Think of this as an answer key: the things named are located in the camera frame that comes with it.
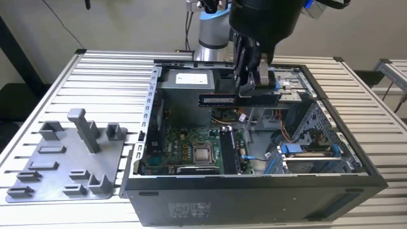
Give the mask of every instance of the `white label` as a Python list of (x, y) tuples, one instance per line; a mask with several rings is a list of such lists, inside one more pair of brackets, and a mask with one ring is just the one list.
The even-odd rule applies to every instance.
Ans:
[(240, 117), (238, 117), (238, 121), (244, 122), (245, 117), (247, 117), (245, 114), (241, 114)]
[(280, 80), (280, 84), (281, 85), (289, 85), (289, 82), (284, 81), (284, 80)]
[(176, 74), (176, 84), (208, 84), (206, 74), (178, 73)]
[(269, 159), (271, 157), (271, 153), (268, 152), (267, 154), (264, 154), (265, 158)]
[(234, 99), (233, 98), (205, 98), (202, 99), (202, 102), (205, 104), (226, 104), (226, 103), (233, 103)]

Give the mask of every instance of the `motherboard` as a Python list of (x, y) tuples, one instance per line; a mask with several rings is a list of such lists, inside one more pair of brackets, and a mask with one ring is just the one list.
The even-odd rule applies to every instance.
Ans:
[[(221, 144), (230, 142), (221, 143), (218, 133), (217, 129), (166, 129), (161, 152), (148, 156), (146, 174), (170, 175), (196, 168), (224, 174), (222, 153), (229, 152), (221, 152)], [(245, 154), (241, 130), (233, 131), (233, 147), (234, 152)], [(241, 163), (238, 172), (249, 172), (248, 162)]]

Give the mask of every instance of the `robotic end effector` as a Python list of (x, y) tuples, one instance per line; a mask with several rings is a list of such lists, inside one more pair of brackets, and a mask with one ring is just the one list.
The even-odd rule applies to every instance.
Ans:
[[(325, 6), (343, 9), (335, 0), (315, 0)], [(233, 65), (238, 96), (268, 93), (275, 88), (273, 72), (268, 64), (273, 59), (276, 44), (287, 38), (295, 28), (303, 7), (312, 0), (232, 0), (229, 25), (233, 34)]]

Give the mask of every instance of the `black cylindrical robot part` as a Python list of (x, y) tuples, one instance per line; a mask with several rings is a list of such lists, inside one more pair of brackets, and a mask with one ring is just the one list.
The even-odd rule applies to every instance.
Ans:
[(305, 0), (233, 0), (229, 24), (243, 36), (259, 42), (263, 53), (293, 31)]

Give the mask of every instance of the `metal grating surface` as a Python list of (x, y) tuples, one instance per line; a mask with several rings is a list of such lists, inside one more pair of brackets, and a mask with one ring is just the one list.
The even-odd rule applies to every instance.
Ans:
[[(140, 228), (137, 216), (126, 199), (114, 195), (106, 200), (8, 204), (6, 188), (40, 141), (36, 133), (41, 121), (66, 120), (72, 107), (86, 109), (86, 118), (98, 126), (120, 120), (128, 128), (116, 177), (121, 183), (126, 155), (136, 142), (136, 129), (153, 59), (189, 60), (189, 54), (88, 51), (68, 63), (41, 103), (24, 123), (16, 137), (0, 154), (0, 225), (25, 229), (53, 228)], [(379, 167), (389, 187), (332, 223), (289, 225), (229, 225), (206, 228), (335, 228), (381, 229), (407, 227), (407, 135), (405, 125), (376, 100), (347, 65), (332, 58), (275, 57), (276, 63), (305, 64), (327, 91), (369, 159)]]

